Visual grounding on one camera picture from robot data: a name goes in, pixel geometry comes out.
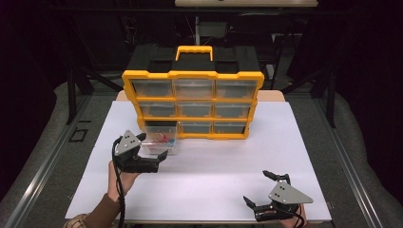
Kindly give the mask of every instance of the metal rail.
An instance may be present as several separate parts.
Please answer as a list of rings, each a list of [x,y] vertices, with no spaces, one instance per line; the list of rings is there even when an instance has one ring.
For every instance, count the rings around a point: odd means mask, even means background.
[[[350,183],[358,205],[361,208],[362,214],[367,220],[368,226],[370,228],[382,228],[382,222],[374,209],[365,187],[355,171],[353,163],[351,162],[341,139],[338,137],[337,131],[330,126],[326,119],[326,111],[323,102],[320,99],[314,99],[314,104],[317,110],[321,112],[322,115],[320,115],[320,118],[335,143],[337,149],[337,158],[346,174],[347,181]]]
[[[68,140],[68,137],[74,131],[76,124],[86,110],[86,107],[88,106],[90,100],[90,96],[83,96],[82,101],[77,106],[78,111],[76,118],[72,120],[70,125],[66,125],[63,129],[52,151],[45,158],[44,162],[38,169],[38,172],[27,188],[24,196],[21,198],[20,202],[17,204],[14,211],[12,212],[8,222],[6,223],[5,228],[24,227],[24,221],[26,220],[30,210],[41,194],[42,189],[45,187],[48,178],[50,177],[54,167],[56,166],[56,163],[62,155],[61,150],[65,141]]]

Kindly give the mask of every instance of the sleeve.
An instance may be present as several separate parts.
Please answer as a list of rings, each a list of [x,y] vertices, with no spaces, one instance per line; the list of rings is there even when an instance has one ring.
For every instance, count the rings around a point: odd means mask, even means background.
[[[110,228],[112,222],[120,213],[119,202],[113,201],[104,194],[104,197],[91,214],[87,215],[83,222],[86,228]]]

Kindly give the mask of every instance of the plastic drawer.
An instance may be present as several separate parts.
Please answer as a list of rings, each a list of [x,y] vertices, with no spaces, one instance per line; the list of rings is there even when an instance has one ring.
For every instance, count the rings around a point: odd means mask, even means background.
[[[176,117],[173,102],[139,102],[144,117]]]
[[[247,118],[250,103],[215,103],[216,118]]]
[[[177,102],[180,117],[211,117],[213,103]]]
[[[161,154],[168,150],[169,154],[175,154],[175,142],[177,140],[177,127],[175,126],[145,126],[147,134],[142,141],[142,148],[148,154]]]
[[[216,134],[243,134],[245,122],[214,122]]]
[[[179,100],[207,100],[213,98],[213,82],[207,79],[174,80],[175,95]]]
[[[255,80],[217,80],[216,98],[252,99],[257,83]]]
[[[210,122],[179,122],[179,127],[182,133],[187,134],[209,134]]]
[[[172,80],[131,80],[137,97],[172,97]]]

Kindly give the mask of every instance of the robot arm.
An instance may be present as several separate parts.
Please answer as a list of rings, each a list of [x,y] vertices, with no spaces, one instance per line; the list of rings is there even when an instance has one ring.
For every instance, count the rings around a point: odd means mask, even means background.
[[[297,209],[301,203],[314,202],[311,198],[290,185],[288,174],[279,176],[264,170],[263,175],[278,182],[269,194],[269,199],[272,202],[257,206],[247,197],[243,197],[246,205],[254,211],[256,221],[291,219],[294,216],[298,216]]]
[[[164,151],[156,159],[142,158],[138,155],[142,141],[146,134],[135,136],[127,130],[117,139],[112,147],[112,159],[116,166],[127,173],[157,173],[160,162],[166,159],[168,151]]]

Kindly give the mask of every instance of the person's hand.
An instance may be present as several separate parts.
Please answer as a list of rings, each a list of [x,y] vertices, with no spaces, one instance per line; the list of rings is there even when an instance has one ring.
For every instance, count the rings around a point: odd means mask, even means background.
[[[299,205],[299,208],[297,209],[297,214],[301,215],[304,219],[303,227],[307,227],[306,225],[308,224],[308,221],[306,220],[305,208],[304,208],[303,204]],[[299,225],[302,223],[302,221],[298,217],[292,217],[292,218],[288,218],[288,219],[279,220],[279,223],[281,223],[281,225],[284,228],[294,228],[294,227],[299,227]]]
[[[116,188],[116,173],[115,168],[113,167],[113,161],[109,162],[109,170],[108,170],[108,186],[107,186],[107,195],[115,202],[119,201],[119,193]],[[122,187],[124,188],[124,194],[126,195],[130,188],[133,186],[134,180],[139,177],[140,173],[125,173],[122,172],[120,175]]]

